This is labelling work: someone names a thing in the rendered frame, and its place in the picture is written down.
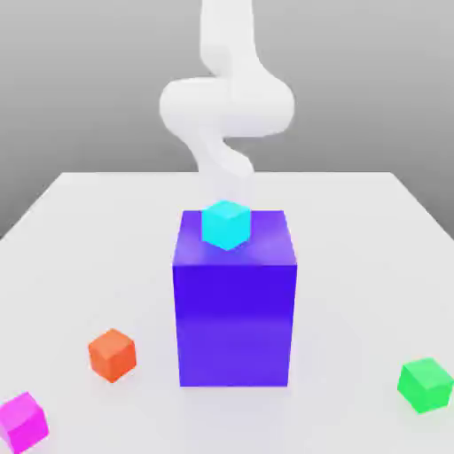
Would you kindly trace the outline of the small cyan cube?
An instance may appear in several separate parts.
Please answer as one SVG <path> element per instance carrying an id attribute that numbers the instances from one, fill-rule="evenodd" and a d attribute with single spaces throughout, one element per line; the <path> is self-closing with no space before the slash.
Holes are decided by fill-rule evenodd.
<path id="1" fill-rule="evenodd" d="M 251 236 L 251 210 L 229 200 L 220 200 L 201 212 L 201 238 L 222 250 L 232 250 Z"/>

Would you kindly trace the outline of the small orange cube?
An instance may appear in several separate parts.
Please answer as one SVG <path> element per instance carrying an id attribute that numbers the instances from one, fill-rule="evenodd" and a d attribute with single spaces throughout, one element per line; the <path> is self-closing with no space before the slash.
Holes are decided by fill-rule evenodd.
<path id="1" fill-rule="evenodd" d="M 110 383 L 137 366 L 135 342 L 116 329 L 98 336 L 88 349 L 92 370 Z"/>

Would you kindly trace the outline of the small green cube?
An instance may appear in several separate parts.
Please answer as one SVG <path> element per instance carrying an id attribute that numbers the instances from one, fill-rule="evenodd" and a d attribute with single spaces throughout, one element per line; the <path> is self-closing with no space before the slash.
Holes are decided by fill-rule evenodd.
<path id="1" fill-rule="evenodd" d="M 432 357 L 403 364 L 398 392 L 418 413 L 438 410 L 450 403 L 454 378 Z"/>

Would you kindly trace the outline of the small magenta cube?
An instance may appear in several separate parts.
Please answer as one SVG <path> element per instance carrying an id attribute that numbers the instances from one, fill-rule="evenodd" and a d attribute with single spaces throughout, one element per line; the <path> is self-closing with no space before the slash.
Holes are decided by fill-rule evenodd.
<path id="1" fill-rule="evenodd" d="M 24 392 L 0 405 L 0 437 L 12 454 L 20 454 L 48 435 L 43 408 L 30 393 Z"/>

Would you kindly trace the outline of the large purple box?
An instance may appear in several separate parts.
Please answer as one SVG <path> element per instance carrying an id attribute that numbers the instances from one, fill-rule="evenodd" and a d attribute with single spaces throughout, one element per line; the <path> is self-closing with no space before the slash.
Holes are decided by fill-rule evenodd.
<path id="1" fill-rule="evenodd" d="M 224 251 L 184 211 L 172 271 L 181 386 L 286 386 L 297 260 L 285 214 L 254 211 L 250 240 Z"/>

